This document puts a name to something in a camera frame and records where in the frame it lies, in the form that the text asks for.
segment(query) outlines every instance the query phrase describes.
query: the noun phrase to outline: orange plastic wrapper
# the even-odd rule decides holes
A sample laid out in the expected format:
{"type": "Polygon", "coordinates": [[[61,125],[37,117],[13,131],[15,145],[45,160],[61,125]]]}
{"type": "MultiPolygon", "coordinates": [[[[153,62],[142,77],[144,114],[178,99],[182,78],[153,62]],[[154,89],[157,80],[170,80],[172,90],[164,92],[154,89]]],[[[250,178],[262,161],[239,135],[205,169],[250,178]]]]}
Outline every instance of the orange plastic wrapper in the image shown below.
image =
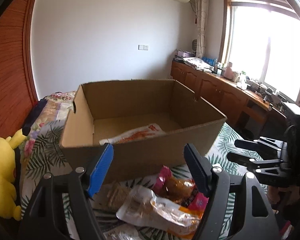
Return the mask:
{"type": "Polygon", "coordinates": [[[126,131],[116,137],[102,139],[99,141],[100,145],[104,145],[105,143],[126,143],[134,140],[140,140],[145,138],[151,138],[155,136],[164,135],[165,132],[162,131],[159,125],[156,123],[151,123],[147,126],[135,128],[129,131],[126,131]]]}
{"type": "Polygon", "coordinates": [[[173,177],[168,167],[163,166],[152,190],[160,197],[181,204],[190,197],[194,186],[195,183],[192,179],[177,179],[173,177]]]}

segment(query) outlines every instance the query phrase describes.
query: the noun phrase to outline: yellow stuffed toy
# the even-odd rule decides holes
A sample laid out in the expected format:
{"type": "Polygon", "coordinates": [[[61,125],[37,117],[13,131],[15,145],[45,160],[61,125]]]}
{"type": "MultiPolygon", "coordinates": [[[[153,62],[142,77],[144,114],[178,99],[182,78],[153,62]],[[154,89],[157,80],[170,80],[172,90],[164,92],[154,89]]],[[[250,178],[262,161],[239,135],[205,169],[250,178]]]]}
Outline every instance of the yellow stuffed toy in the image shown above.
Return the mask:
{"type": "Polygon", "coordinates": [[[21,220],[21,207],[14,203],[17,198],[14,183],[16,162],[14,149],[26,139],[22,129],[11,138],[0,138],[0,217],[21,220]]]}

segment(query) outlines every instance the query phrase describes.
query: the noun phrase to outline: white curtain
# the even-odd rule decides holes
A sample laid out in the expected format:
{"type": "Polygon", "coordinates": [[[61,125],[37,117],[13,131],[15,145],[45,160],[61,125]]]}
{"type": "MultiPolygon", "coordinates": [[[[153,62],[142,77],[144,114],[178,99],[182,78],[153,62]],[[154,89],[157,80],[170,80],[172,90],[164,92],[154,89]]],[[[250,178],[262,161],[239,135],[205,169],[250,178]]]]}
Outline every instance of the white curtain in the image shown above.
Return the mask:
{"type": "Polygon", "coordinates": [[[195,10],[197,13],[197,57],[201,58],[206,55],[206,43],[204,38],[205,27],[208,17],[208,1],[195,0],[195,10]]]}

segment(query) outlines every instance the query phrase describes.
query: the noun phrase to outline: snack bag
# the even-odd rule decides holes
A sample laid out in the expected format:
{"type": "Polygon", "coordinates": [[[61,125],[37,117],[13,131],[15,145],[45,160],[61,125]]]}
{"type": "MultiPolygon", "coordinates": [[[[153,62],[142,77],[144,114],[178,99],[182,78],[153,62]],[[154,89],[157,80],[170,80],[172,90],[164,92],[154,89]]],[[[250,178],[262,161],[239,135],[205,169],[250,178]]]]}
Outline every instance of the snack bag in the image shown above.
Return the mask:
{"type": "Polygon", "coordinates": [[[112,185],[111,190],[108,192],[108,203],[107,206],[113,210],[117,211],[126,200],[127,196],[129,195],[130,188],[123,187],[120,183],[115,183],[112,185]]]}
{"type": "Polygon", "coordinates": [[[120,220],[139,227],[153,227],[175,236],[192,239],[202,212],[191,211],[169,199],[157,197],[146,187],[137,185],[116,213],[120,220]]]}
{"type": "Polygon", "coordinates": [[[171,170],[163,166],[152,187],[154,193],[160,197],[167,198],[177,204],[188,199],[194,189],[194,182],[189,179],[176,179],[171,170]]]}
{"type": "Polygon", "coordinates": [[[124,143],[130,142],[137,139],[151,138],[158,135],[164,135],[165,132],[162,131],[159,125],[156,123],[151,123],[147,126],[135,128],[124,132],[116,137],[109,139],[102,139],[99,141],[100,145],[104,145],[105,143],[124,143]]]}
{"type": "Polygon", "coordinates": [[[107,240],[142,240],[133,225],[124,224],[103,233],[107,240]]]}
{"type": "Polygon", "coordinates": [[[189,210],[204,212],[209,200],[198,191],[192,179],[176,179],[166,166],[160,170],[152,190],[156,195],[168,198],[189,210]]]}

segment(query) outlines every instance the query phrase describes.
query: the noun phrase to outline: floral blanket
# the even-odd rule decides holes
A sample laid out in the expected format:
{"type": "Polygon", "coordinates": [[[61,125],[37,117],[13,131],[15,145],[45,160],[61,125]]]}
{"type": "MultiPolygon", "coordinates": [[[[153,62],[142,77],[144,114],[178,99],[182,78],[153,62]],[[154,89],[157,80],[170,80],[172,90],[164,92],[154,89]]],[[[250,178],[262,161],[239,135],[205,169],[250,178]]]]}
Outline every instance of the floral blanket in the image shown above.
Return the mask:
{"type": "MultiPolygon", "coordinates": [[[[22,214],[24,214],[27,208],[36,185],[38,185],[41,177],[46,172],[51,172],[54,176],[57,176],[67,174],[72,170],[59,148],[59,139],[63,130],[66,115],[72,107],[71,100],[74,97],[74,93],[71,93],[71,95],[68,93],[64,94],[64,98],[68,97],[65,99],[58,98],[58,95],[48,98],[48,103],[33,125],[28,140],[21,147],[23,154],[21,159],[22,181],[20,180],[20,188],[22,189],[20,191],[22,214]]],[[[256,152],[236,148],[234,146],[234,141],[238,138],[241,137],[225,123],[206,157],[212,164],[219,163],[222,168],[230,174],[243,175],[247,171],[246,168],[236,163],[229,162],[226,158],[227,153],[229,151],[235,151],[258,160],[261,160],[261,157],[256,152]]],[[[177,178],[191,177],[186,165],[177,166],[171,170],[173,175],[177,178]]],[[[147,176],[145,178],[124,181],[121,182],[121,184],[130,188],[133,188],[134,185],[143,185],[144,187],[150,188],[155,183],[155,180],[156,176],[147,176]]],[[[103,232],[112,230],[123,223],[117,219],[115,212],[105,211],[105,208],[103,207],[106,203],[106,193],[108,189],[109,185],[104,185],[91,201],[96,219],[103,232]]],[[[63,204],[69,234],[71,238],[79,239],[72,217],[68,194],[63,194],[63,204]]],[[[234,193],[230,193],[220,239],[227,237],[230,229],[233,207],[234,193]]],[[[142,240],[181,240],[178,237],[155,228],[143,227],[136,229],[142,240]]]]}

